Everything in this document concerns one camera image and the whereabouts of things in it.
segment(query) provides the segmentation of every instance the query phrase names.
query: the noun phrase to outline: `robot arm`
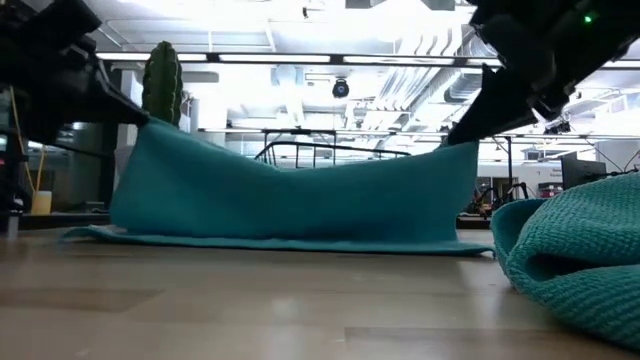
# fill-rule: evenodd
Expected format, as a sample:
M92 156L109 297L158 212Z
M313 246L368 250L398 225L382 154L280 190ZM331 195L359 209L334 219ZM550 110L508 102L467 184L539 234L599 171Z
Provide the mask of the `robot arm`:
M85 35L100 20L82 0L55 0L37 14L18 0L4 1L0 82L27 95L21 113L29 138L50 144L64 123L74 121L148 121L109 83L95 42ZM483 69L482 90L449 133L449 144L533 124L532 108L554 119L578 83L623 56L640 35L638 0L468 2L477 6L471 25L504 66L495 73Z
M575 86L624 56L640 35L632 0L468 0L476 34L499 54L482 90L447 142L477 140L561 115Z
M76 121L147 121L109 82L85 35L100 24L82 0L56 0L40 13L20 1L0 5L0 82L16 88L30 139L51 144L62 125Z

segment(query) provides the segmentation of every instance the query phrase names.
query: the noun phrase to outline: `green cactus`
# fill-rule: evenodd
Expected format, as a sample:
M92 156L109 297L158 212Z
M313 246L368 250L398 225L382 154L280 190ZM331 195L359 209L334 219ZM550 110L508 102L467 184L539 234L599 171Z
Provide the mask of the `green cactus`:
M174 126L180 123L182 66L170 43L163 41L151 52L142 79L142 108Z

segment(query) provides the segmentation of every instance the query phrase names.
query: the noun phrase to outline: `teal cloth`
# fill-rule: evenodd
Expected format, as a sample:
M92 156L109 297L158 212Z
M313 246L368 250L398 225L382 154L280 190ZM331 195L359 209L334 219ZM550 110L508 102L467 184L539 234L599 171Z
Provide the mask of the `teal cloth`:
M640 174L509 204L492 228L520 292L572 327L640 351Z
M282 171L156 120L142 127L111 204L114 225L71 236L186 246L473 255L456 216L478 143L393 160Z

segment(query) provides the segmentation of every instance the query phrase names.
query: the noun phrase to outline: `metal railing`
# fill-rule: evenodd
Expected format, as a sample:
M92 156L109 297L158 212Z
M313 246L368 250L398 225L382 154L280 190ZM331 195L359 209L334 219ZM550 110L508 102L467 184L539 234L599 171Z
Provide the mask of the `metal railing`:
M332 161L333 165L336 165L336 150L346 150L346 151L355 151L355 152L363 152L373 154L373 158L377 158L379 160L386 159L387 157L383 157L383 155L392 155L393 158L398 158L401 156L411 156L410 153L404 151L394 151L394 150L383 150L383 149L367 149L367 148L357 148L352 146L343 146L343 145L331 145L331 144L319 144L319 143L308 143L308 142L299 142L299 141L274 141L267 145L262 151L260 151L254 159L257 161L261 161L265 164L278 166L278 157L275 153L276 146L295 146L296 155L295 155L295 168L300 168L300 148L312 148L313 156L312 156L312 168L316 167L317 164L317 150L318 149L331 149L333 150Z

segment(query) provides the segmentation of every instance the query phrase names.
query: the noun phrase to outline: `wooden surface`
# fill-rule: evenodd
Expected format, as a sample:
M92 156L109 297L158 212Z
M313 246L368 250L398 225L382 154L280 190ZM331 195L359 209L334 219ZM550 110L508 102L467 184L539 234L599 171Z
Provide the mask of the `wooden surface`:
M54 237L2 246L0 359L636 358L555 324L486 257L59 246Z

